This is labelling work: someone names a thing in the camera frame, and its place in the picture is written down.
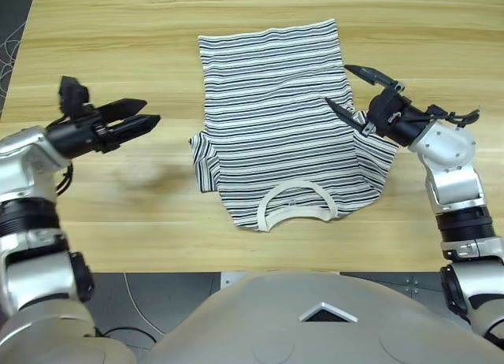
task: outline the gray floor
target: gray floor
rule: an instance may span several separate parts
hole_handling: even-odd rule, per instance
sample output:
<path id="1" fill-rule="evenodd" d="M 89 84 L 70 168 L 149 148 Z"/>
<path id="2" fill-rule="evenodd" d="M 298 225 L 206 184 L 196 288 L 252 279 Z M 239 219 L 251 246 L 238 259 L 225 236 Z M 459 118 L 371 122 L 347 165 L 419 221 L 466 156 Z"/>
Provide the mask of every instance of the gray floor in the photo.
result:
<path id="1" fill-rule="evenodd" d="M 32 0 L 0 0 L 0 113 L 3 97 L 16 57 L 23 23 Z M 465 322 L 445 306 L 438 273 L 352 273 L 383 284 L 425 304 L 435 312 Z M 157 338 L 174 329 L 191 311 L 220 288 L 219 273 L 96 273 L 97 290 L 88 307 L 103 332 L 120 326 L 144 329 Z M 151 346 L 142 334 L 118 331 L 111 334 L 124 341 L 141 359 Z"/>

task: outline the shirt sleeve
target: shirt sleeve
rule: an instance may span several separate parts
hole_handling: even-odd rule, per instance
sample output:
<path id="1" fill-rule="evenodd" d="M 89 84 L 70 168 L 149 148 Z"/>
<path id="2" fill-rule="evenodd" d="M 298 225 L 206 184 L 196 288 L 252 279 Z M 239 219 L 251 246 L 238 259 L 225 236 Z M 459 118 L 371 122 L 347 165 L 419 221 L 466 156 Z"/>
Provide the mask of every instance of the shirt sleeve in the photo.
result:
<path id="1" fill-rule="evenodd" d="M 196 181 L 201 192 L 217 191 L 221 169 L 215 147 L 204 132 L 189 139 L 195 165 Z"/>
<path id="2" fill-rule="evenodd" d="M 355 120 L 363 122 L 363 112 L 356 112 Z M 362 176 L 373 188 L 382 192 L 398 146 L 375 134 L 364 137 L 355 131 L 354 148 Z"/>

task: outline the table surface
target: table surface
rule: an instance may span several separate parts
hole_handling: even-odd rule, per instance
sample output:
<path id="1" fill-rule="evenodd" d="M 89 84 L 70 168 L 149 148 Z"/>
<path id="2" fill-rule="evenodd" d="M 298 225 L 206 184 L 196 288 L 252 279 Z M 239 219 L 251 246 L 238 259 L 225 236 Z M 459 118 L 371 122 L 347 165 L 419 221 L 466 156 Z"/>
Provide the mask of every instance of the table surface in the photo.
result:
<path id="1" fill-rule="evenodd" d="M 280 268 L 437 270 L 444 260 L 424 170 L 401 150 L 383 197 L 341 221 L 294 219 L 270 233 L 233 226 L 199 193 L 187 139 L 202 129 L 197 35 L 254 32 L 334 17 L 346 63 L 404 81 L 417 107 L 466 113 L 497 231 L 504 229 L 504 0 L 34 0 L 0 135 L 58 116 L 62 75 L 95 105 L 143 98 L 162 115 L 148 136 L 75 161 L 58 210 L 95 271 Z M 357 107 L 379 91 L 350 77 Z"/>

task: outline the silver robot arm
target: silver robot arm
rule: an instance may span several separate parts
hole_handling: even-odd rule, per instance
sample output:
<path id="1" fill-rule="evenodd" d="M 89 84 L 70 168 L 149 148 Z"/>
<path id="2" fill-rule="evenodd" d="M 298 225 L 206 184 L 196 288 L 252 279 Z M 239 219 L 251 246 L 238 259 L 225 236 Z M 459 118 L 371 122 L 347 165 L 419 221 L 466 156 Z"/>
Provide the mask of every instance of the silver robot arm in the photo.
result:
<path id="1" fill-rule="evenodd" d="M 89 339 L 95 324 L 82 302 L 94 283 L 61 230 L 54 174 L 82 154 L 106 153 L 148 133 L 159 116 L 136 116 L 146 103 L 134 99 L 94 108 L 87 89 L 65 76 L 60 104 L 63 117 L 47 128 L 0 141 L 0 307 L 9 317 L 0 330 L 0 362 L 134 363 L 123 344 Z"/>
<path id="2" fill-rule="evenodd" d="M 400 95 L 402 83 L 375 69 L 345 67 L 385 88 L 371 101 L 363 125 L 333 101 L 327 99 L 328 104 L 361 134 L 387 136 L 418 154 L 427 171 L 425 186 L 443 238 L 443 255 L 452 261 L 441 269 L 447 305 L 476 334 L 504 347 L 504 239 L 495 235 L 473 168 L 476 141 L 464 129 L 477 121 L 479 110 L 458 116 L 433 105 L 421 112 Z"/>

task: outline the striped shirt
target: striped shirt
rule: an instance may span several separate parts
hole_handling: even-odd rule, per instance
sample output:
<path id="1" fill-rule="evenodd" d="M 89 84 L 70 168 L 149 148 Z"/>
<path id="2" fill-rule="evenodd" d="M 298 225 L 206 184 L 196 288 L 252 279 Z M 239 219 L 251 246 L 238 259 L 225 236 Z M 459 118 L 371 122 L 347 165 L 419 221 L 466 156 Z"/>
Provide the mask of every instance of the striped shirt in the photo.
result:
<path id="1" fill-rule="evenodd" d="M 380 197 L 397 147 L 360 136 L 324 100 L 354 112 L 334 20 L 198 41 L 206 101 L 204 130 L 190 139 L 196 177 L 236 226 L 328 221 Z"/>

